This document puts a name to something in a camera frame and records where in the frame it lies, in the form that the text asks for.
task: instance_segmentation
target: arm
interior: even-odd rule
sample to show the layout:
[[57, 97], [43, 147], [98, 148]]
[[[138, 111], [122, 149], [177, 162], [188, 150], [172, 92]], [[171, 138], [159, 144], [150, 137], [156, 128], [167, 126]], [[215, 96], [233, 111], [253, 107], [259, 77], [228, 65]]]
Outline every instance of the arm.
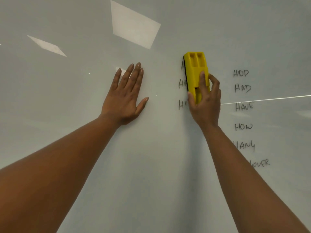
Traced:
[[117, 71], [97, 119], [0, 170], [0, 232], [58, 230], [115, 131], [146, 105], [136, 107], [144, 71], [133, 69], [120, 83]]
[[188, 93], [188, 101], [191, 114], [208, 143], [223, 194], [238, 231], [309, 232], [219, 128], [221, 91], [219, 81], [211, 74], [209, 78], [213, 83], [211, 92], [208, 93], [205, 74], [202, 72], [202, 101], [196, 105], [191, 93]]

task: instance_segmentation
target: yellow eraser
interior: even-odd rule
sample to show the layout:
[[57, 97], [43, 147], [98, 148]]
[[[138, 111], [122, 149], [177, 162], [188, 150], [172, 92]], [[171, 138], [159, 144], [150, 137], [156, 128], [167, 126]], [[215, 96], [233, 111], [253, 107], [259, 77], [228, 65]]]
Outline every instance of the yellow eraser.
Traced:
[[184, 55], [185, 74], [187, 80], [187, 89], [194, 96], [196, 104], [200, 103], [202, 95], [199, 89], [200, 72], [205, 72], [205, 80], [208, 92], [210, 91], [210, 82], [208, 79], [208, 67], [203, 52], [188, 52]]

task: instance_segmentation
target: handwritten word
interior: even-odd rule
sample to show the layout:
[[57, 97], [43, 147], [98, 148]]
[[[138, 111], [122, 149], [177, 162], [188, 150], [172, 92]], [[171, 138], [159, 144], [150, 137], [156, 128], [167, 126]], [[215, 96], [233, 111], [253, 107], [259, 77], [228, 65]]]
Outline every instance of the handwritten word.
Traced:
[[253, 124], [250, 123], [250, 125], [251, 125], [251, 126], [248, 126], [248, 125], [246, 124], [246, 126], [245, 126], [243, 123], [239, 123], [239, 125], [237, 126], [237, 125], [235, 124], [235, 130], [237, 130], [237, 129], [244, 130], [245, 128], [246, 128], [246, 129], [252, 129]]
[[253, 109], [253, 106], [251, 105], [251, 103], [254, 103], [253, 101], [252, 102], [249, 102], [248, 104], [244, 105], [242, 104], [242, 106], [240, 107], [240, 103], [235, 103], [235, 111], [238, 111], [238, 110], [248, 110], [248, 108], [251, 108]]
[[186, 80], [183, 80], [181, 81], [181, 79], [179, 80], [179, 84], [178, 84], [178, 87], [180, 88], [180, 86], [186, 86], [187, 85], [187, 81]]
[[182, 107], [182, 108], [184, 107], [184, 102], [179, 100], [178, 109], [180, 110], [181, 107]]
[[235, 141], [233, 141], [233, 144], [236, 146], [237, 149], [246, 149], [247, 147], [253, 147], [254, 152], [255, 152], [255, 144], [253, 145], [253, 140], [251, 140], [250, 142], [241, 142], [240, 146], [238, 145], [239, 142], [237, 141], [235, 144]]
[[267, 165], [270, 165], [269, 163], [269, 159], [264, 159], [262, 160], [261, 162], [255, 162], [255, 163], [252, 163], [252, 161], [250, 160], [249, 163], [253, 166], [253, 167], [264, 167], [264, 166], [267, 166]]
[[235, 76], [240, 76], [240, 77], [243, 77], [243, 75], [244, 75], [244, 77], [246, 77], [246, 75], [249, 73], [249, 71], [248, 70], [244, 70], [244, 71], [242, 71], [242, 70], [233, 70], [233, 77], [235, 77]]
[[[242, 86], [241, 86], [242, 91], [247, 90], [245, 93], [249, 92], [249, 91], [251, 90], [251, 88], [252, 88], [252, 87], [251, 87], [250, 85], [242, 85]], [[236, 90], [240, 90], [239, 84], [236, 84], [236, 85], [235, 85], [235, 92], [236, 92]]]

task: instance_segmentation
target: white whiteboard surface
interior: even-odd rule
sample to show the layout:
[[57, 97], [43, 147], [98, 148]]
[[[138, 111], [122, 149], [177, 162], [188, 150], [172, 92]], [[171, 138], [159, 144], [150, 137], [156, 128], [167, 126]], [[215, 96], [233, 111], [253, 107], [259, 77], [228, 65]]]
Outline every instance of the white whiteboard surface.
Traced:
[[115, 69], [140, 61], [148, 104], [58, 232], [236, 232], [179, 85], [182, 56], [203, 51], [220, 127], [251, 163], [268, 159], [256, 170], [311, 230], [310, 23], [310, 0], [1, 0], [0, 167], [96, 118]]

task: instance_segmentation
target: forearm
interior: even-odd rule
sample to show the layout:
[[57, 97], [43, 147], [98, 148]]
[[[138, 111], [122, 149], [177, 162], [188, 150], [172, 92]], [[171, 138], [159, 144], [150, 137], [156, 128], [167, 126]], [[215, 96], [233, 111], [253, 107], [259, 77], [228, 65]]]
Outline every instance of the forearm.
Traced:
[[56, 232], [116, 129], [98, 118], [0, 170], [0, 230]]
[[308, 232], [219, 127], [203, 133], [239, 232]]

